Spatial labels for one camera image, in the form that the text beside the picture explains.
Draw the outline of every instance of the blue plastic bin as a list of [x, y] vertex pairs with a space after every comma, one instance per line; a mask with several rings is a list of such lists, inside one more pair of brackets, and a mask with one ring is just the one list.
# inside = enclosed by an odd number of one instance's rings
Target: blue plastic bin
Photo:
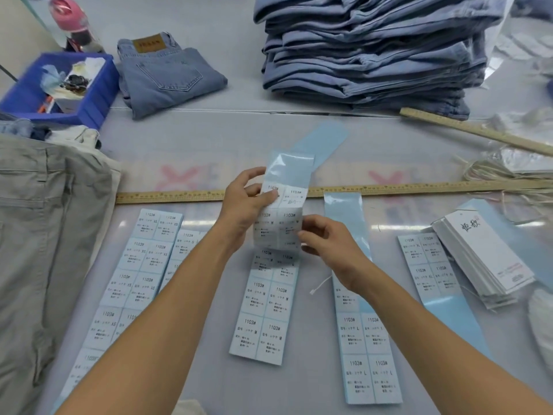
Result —
[[[52, 113], [38, 113], [47, 94], [40, 88], [43, 65], [52, 64], [59, 72], [68, 74], [76, 62], [88, 57], [103, 57], [106, 63], [88, 87], [86, 95], [76, 113], [62, 113], [56, 105]], [[88, 54], [84, 52], [49, 52], [42, 54], [24, 73], [19, 81], [8, 91], [0, 102], [0, 111], [11, 113], [19, 118], [56, 122], [65, 125], [86, 125], [100, 129], [106, 120], [109, 108], [119, 91], [119, 72], [113, 63], [113, 56], [107, 54]]]

